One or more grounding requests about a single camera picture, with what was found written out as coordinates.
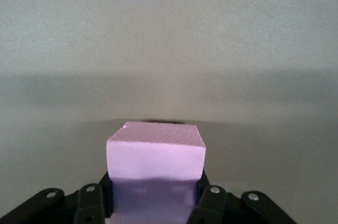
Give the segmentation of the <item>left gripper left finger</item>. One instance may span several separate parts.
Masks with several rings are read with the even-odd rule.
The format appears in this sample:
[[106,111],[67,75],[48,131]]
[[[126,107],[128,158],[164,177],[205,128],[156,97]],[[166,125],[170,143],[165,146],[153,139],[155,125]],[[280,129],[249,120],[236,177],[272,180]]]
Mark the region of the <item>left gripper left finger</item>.
[[86,184],[70,195],[47,188],[1,217],[1,223],[105,223],[112,214],[112,182]]

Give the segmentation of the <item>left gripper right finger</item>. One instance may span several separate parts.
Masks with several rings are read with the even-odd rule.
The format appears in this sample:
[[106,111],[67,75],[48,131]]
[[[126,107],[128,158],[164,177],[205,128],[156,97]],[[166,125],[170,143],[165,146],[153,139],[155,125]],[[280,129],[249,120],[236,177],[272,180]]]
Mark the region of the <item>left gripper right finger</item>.
[[197,205],[187,223],[296,223],[266,194],[247,191],[238,198],[224,188],[210,184],[205,172],[197,182],[197,193]]

